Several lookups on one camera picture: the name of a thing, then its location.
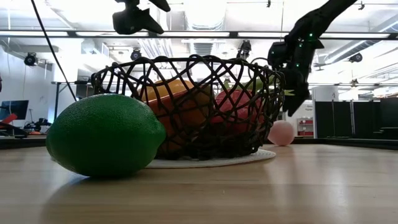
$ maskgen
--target black cable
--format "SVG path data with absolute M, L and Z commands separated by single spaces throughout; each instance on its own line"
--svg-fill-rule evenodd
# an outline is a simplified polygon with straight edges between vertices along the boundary
M 39 12 L 38 12 L 38 10 L 37 10 L 36 3 L 35 3 L 34 0 L 30 0 L 30 1 L 32 2 L 33 10 L 35 11 L 37 20 L 39 21 L 39 24 L 40 24 L 40 26 L 41 26 L 41 28 L 42 28 L 42 31 L 43 31 L 44 36 L 45 36 L 45 39 L 47 40 L 47 43 L 48 43 L 48 45 L 49 45 L 49 47 L 50 47 L 50 50 L 51 50 L 52 55 L 54 56 L 55 62 L 57 63 L 58 67 L 60 68 L 60 70 L 61 70 L 61 72 L 62 72 L 63 77 L 65 78 L 65 81 L 66 81 L 66 83 L 67 83 L 67 85 L 68 85 L 69 91 L 70 91 L 70 93 L 72 94 L 73 100 L 75 100 L 75 102 L 76 102 L 76 101 L 77 101 L 77 100 L 76 100 L 76 96 L 75 96 L 75 94 L 73 93 L 73 90 L 72 90 L 72 87 L 70 86 L 70 83 L 68 82 L 67 76 L 66 76 L 65 73 L 63 72 L 63 69 L 62 69 L 62 67 L 61 67 L 60 62 L 58 61 L 57 56 L 55 55 L 55 51 L 54 51 L 54 49 L 53 49 L 53 47 L 52 47 L 50 38 L 49 38 L 49 36 L 47 35 L 47 32 L 45 31 L 45 28 L 44 28 L 42 19 L 40 18 Z
M 265 60 L 265 61 L 267 61 L 267 63 L 268 63 L 268 59 L 266 59 L 266 58 L 264 58 L 264 57 L 258 57 L 258 58 L 253 59 L 253 60 L 250 62 L 250 64 L 253 64 L 256 60 Z M 251 79 L 250 69 L 248 69 L 248 75 L 249 75 L 249 78 Z

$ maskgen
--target ceiling duct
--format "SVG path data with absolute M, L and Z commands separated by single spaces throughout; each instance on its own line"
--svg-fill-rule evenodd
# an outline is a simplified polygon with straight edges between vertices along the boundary
M 105 57 L 109 57 L 109 48 L 104 43 L 98 45 L 93 39 L 85 39 L 81 43 L 82 54 L 102 54 Z
M 398 14 L 370 30 L 370 32 L 397 32 Z M 344 47 L 327 55 L 324 59 L 326 64 L 339 62 L 345 58 L 353 56 L 360 51 L 379 43 L 381 40 L 355 40 Z
M 223 30 L 226 0 L 184 0 L 185 24 L 187 30 Z M 189 46 L 191 54 L 210 55 L 214 43 L 195 42 Z

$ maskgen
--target ceiling light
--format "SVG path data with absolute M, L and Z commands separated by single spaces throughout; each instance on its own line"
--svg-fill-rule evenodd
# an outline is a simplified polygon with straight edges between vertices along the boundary
M 238 37 L 250 38 L 250 37 L 284 37 L 289 34 L 288 32 L 238 32 Z
M 49 37 L 67 37 L 67 32 L 62 31 L 47 31 Z M 0 37 L 44 37 L 41 30 L 37 31 L 24 31 L 24 30 L 0 30 Z
M 159 37 L 229 37 L 229 32 L 212 32 L 212 31 L 185 31 L 185 32 L 173 32 L 165 31 L 163 34 L 159 34 Z
M 387 33 L 325 33 L 320 36 L 320 38 L 324 39 L 332 39 L 332 38 L 347 38 L 347 39 L 373 39 L 373 38 L 387 38 L 390 34 Z
M 347 86 L 350 87 L 352 84 L 350 83 L 309 83 L 310 86 Z M 357 88 L 360 89 L 358 86 L 398 86 L 398 83 L 360 83 L 356 84 Z
M 117 1 L 102 1 L 101 4 L 98 4 L 97 0 L 51 0 L 50 7 L 53 9 L 61 10 L 61 11 L 72 11 L 72 12 L 87 12 L 86 10 L 96 6 L 95 10 L 99 14 L 103 14 L 104 12 L 119 12 L 123 11 L 126 7 L 123 2 Z
M 183 39 L 181 40 L 183 44 L 225 44 L 225 40 L 215 40 L 215 39 Z
M 148 32 L 136 32 L 135 34 L 131 35 L 121 35 L 117 32 L 113 31 L 98 31 L 98 32 L 76 32 L 76 35 L 79 37 L 147 37 Z

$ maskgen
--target table surface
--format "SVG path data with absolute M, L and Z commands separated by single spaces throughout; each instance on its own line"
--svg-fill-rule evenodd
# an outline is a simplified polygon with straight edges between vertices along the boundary
M 0 151 L 2 224 L 397 223 L 398 151 L 327 145 L 265 149 L 275 159 L 146 169 L 92 180 L 43 147 Z

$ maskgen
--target lime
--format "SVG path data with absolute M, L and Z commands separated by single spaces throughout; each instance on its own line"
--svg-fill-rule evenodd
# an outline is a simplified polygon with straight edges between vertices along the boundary
M 148 165 L 166 137 L 143 102 L 123 95 L 80 100 L 55 120 L 47 150 L 64 168 L 92 177 L 129 176 Z

